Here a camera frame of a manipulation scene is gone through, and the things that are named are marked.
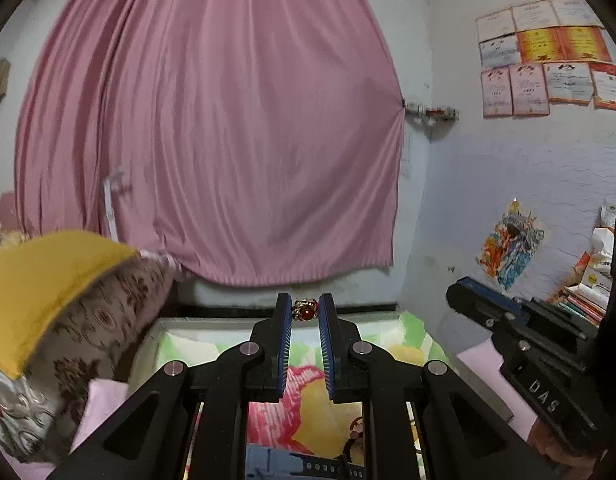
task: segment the red gemstone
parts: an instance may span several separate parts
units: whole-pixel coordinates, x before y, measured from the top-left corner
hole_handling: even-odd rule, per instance
[[[309,305],[304,305],[299,309],[299,319],[310,321],[314,317],[314,309]]]

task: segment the colorful drawing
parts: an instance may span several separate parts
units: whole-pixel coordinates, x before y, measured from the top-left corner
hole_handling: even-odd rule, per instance
[[[505,290],[510,290],[544,238],[546,230],[536,217],[513,200],[483,243],[477,263]]]

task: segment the floral pillow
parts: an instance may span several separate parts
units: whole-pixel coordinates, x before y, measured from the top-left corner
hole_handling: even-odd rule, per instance
[[[174,273],[158,260],[131,260],[66,308],[19,379],[0,372],[6,452],[20,462],[56,463],[68,455],[88,383],[113,377],[123,352],[165,303]]]

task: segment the book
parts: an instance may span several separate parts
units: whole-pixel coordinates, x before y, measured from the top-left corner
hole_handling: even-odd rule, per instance
[[[598,308],[601,308],[604,312],[608,307],[608,297],[605,292],[601,293],[598,288],[590,288],[583,283],[575,286],[567,286],[565,291],[567,294],[574,294],[582,300],[586,300],[589,303],[594,303]]]
[[[588,306],[585,306],[583,303],[577,301],[577,298],[570,297],[568,298],[567,303],[579,309],[579,311],[582,312],[586,317],[591,317],[592,319],[595,319],[597,321],[601,321],[603,319],[603,316],[600,316],[597,312],[595,312]]]
[[[583,298],[580,298],[579,296],[575,296],[573,294],[571,294],[568,298],[572,298],[576,302],[576,304],[579,304],[589,310],[592,310],[592,312],[594,312],[600,317],[604,317],[606,315],[606,311],[595,303],[584,300]]]
[[[581,312],[573,309],[571,306],[568,306],[568,304],[563,303],[561,301],[559,303],[557,303],[556,307],[558,307],[560,310],[563,310],[564,312],[566,312],[568,314],[571,314],[573,316],[578,316],[578,317],[582,317],[583,319],[588,319]]]

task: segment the poster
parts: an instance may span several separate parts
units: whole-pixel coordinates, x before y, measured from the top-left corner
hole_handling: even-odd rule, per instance
[[[479,41],[488,41],[499,36],[513,34],[515,32],[515,22],[512,20],[510,9],[502,10],[477,18],[477,34]]]
[[[594,87],[587,63],[546,63],[546,88],[551,103],[587,105]]]
[[[610,32],[603,29],[601,31],[601,37],[604,38],[604,43],[608,49],[608,54],[610,54],[610,62],[613,65],[616,65],[616,44],[614,44],[613,38],[610,36]]]
[[[551,3],[560,25],[603,27],[586,0],[552,0]]]
[[[616,66],[591,63],[590,73],[595,84],[595,108],[616,110]]]
[[[483,116],[512,115],[512,94],[508,67],[493,68],[482,72]]]
[[[521,53],[516,34],[484,41],[479,44],[479,50],[482,54],[482,66],[484,68],[521,63]]]
[[[559,27],[557,15],[549,0],[513,7],[512,15],[518,32],[533,28]]]
[[[524,63],[561,61],[565,59],[558,28],[540,28],[520,32],[519,45]]]
[[[569,61],[604,61],[610,63],[610,54],[597,27],[560,27],[560,37],[566,59]]]
[[[510,290],[546,234],[543,224],[520,202],[513,200],[483,243],[477,263],[505,290]]]
[[[544,68],[540,64],[511,66],[510,87],[516,116],[550,113]]]

